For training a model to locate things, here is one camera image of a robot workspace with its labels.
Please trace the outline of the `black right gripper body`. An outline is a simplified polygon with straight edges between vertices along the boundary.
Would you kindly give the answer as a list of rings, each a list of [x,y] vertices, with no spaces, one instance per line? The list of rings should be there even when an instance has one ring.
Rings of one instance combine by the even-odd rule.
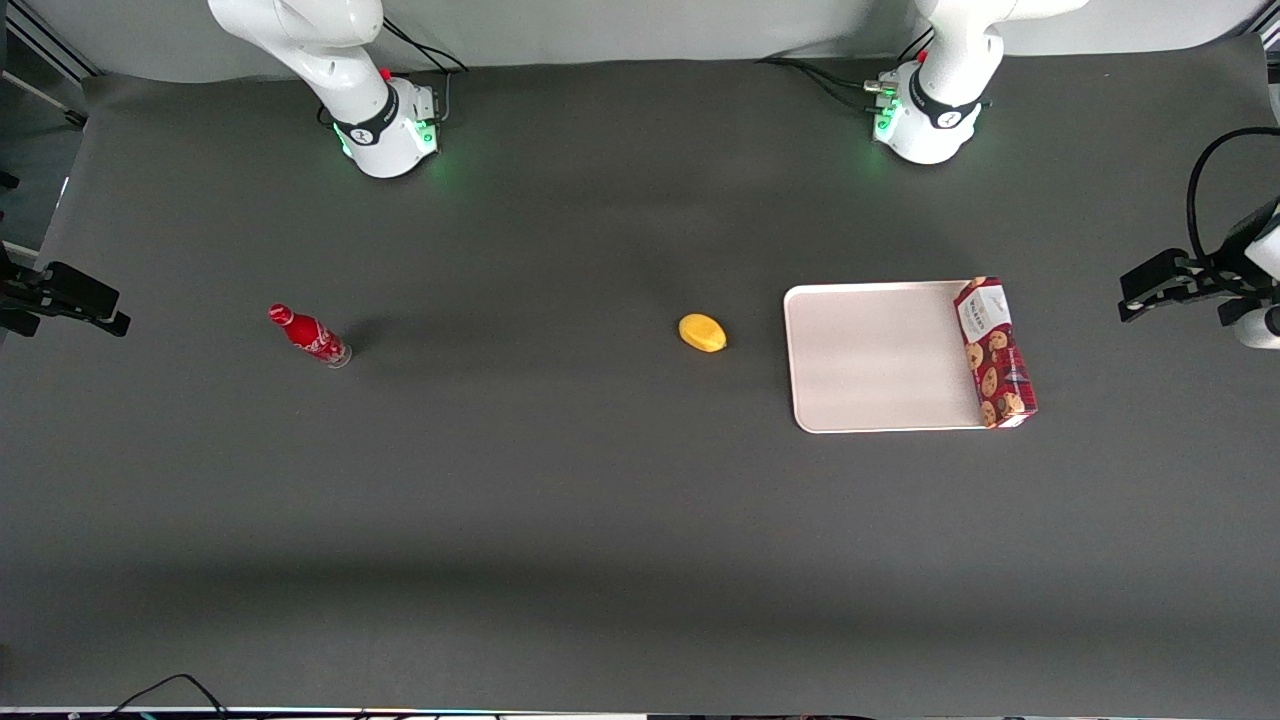
[[[1,328],[23,337],[38,331],[44,307],[42,273],[14,263],[1,246]]]

